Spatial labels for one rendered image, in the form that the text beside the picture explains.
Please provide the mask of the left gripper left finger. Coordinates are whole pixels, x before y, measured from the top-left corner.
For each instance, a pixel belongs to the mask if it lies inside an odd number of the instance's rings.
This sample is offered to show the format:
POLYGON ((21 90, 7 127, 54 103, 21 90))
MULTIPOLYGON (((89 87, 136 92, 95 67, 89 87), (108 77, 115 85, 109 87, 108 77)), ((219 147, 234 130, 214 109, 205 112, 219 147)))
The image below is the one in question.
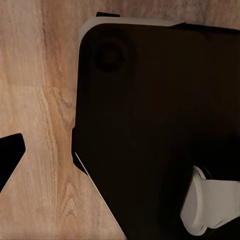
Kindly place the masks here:
POLYGON ((21 133, 0 138, 0 192, 26 151, 21 133))

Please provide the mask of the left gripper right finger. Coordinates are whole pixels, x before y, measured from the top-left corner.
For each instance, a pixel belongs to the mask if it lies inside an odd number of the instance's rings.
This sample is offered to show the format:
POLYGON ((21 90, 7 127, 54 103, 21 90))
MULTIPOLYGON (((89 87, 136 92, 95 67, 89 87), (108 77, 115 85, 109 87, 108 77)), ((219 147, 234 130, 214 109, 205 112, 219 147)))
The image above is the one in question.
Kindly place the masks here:
POLYGON ((240 134, 229 133, 224 150, 240 172, 240 134))

